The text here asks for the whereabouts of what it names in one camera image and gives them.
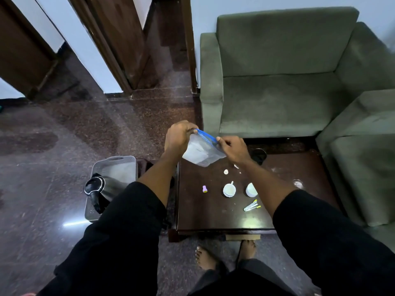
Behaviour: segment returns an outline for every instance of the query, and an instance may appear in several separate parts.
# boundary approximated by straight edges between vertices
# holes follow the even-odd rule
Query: tiled floor
[[[82,237],[91,166],[112,155],[157,159],[166,129],[188,119],[201,124],[190,78],[179,4],[155,4],[148,32],[151,59],[131,98],[101,90],[72,52],[32,103],[5,106],[0,114],[0,295],[37,292]],[[159,242],[159,295],[185,295],[202,271],[194,263],[206,245],[232,268],[238,244],[189,238]],[[258,258],[299,295],[314,286],[276,235],[258,241]]]

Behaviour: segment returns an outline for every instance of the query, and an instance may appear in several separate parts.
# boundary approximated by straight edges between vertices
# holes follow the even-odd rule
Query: foot
[[[252,259],[256,252],[256,245],[254,240],[243,240],[240,244],[239,259],[237,263],[241,260]]]
[[[218,261],[201,246],[196,248],[196,262],[203,270],[215,270]]]

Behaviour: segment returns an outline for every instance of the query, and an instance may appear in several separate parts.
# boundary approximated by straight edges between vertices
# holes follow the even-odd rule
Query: wooden door
[[[41,86],[55,61],[15,10],[0,0],[0,77],[27,95]]]
[[[70,3],[122,89],[127,89],[122,78],[136,89],[149,53],[133,0],[70,0]]]

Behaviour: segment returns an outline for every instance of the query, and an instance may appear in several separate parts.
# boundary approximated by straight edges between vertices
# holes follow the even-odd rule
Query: black kettle handle
[[[90,197],[91,197],[92,206],[99,214],[103,213],[104,209],[110,204],[110,202],[107,199],[105,199],[98,191],[92,191]]]

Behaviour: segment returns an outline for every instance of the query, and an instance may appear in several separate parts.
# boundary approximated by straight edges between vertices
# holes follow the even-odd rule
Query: person's left hand
[[[189,142],[189,136],[192,133],[197,133],[199,127],[188,120],[182,120],[172,125],[166,134],[165,151],[176,151],[179,156],[182,156]]]

